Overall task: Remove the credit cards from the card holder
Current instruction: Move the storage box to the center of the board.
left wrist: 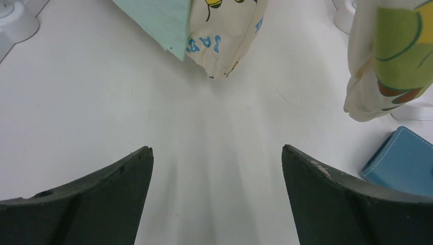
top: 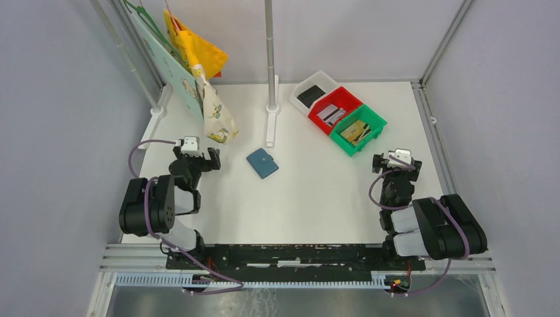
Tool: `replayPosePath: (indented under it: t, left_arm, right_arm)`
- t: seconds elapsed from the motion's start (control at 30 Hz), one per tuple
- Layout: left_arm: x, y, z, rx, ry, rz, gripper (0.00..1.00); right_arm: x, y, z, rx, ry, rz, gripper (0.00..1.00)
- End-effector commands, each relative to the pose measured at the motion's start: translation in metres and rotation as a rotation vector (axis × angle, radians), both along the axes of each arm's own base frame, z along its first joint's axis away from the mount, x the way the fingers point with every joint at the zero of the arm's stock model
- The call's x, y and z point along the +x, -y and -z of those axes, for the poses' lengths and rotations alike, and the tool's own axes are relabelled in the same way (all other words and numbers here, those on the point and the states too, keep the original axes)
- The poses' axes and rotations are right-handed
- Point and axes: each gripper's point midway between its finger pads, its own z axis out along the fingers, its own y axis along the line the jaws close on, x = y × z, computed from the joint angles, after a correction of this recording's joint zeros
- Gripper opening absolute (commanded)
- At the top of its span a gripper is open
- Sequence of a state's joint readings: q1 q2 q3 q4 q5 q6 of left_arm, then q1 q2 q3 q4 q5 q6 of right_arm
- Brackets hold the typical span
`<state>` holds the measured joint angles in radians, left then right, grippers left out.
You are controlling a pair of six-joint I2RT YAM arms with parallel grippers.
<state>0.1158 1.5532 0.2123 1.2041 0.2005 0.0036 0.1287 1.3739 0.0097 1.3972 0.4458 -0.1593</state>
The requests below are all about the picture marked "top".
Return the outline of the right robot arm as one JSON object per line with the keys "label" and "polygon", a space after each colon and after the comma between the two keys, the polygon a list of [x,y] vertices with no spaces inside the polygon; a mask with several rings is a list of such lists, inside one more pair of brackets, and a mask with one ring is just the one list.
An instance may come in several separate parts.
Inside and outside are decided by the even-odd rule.
{"label": "right robot arm", "polygon": [[458,194],[413,198],[421,167],[405,149],[373,156],[372,171],[378,174],[373,183],[381,192],[378,199],[371,191],[368,197],[379,207],[380,226],[388,234],[382,263],[399,269],[410,257],[463,260],[486,252],[486,234]]}

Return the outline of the blue card holder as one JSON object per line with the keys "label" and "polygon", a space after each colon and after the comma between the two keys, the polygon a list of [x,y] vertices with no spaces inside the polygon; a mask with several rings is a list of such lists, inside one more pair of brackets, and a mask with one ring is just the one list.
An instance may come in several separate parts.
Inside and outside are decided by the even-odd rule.
{"label": "blue card holder", "polygon": [[246,160],[261,179],[267,178],[279,169],[273,157],[263,148],[249,154]]}

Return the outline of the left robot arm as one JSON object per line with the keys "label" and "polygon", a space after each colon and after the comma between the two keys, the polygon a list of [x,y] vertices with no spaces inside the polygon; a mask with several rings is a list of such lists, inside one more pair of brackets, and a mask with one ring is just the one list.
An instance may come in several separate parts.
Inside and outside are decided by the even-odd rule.
{"label": "left robot arm", "polygon": [[119,214],[123,233],[151,236],[183,249],[182,260],[192,269],[207,262],[207,250],[201,234],[180,223],[176,218],[195,215],[201,208],[198,184],[204,172],[221,169],[220,150],[209,147],[209,158],[182,153],[169,165],[169,173],[161,175],[148,186],[147,178],[129,181]]}

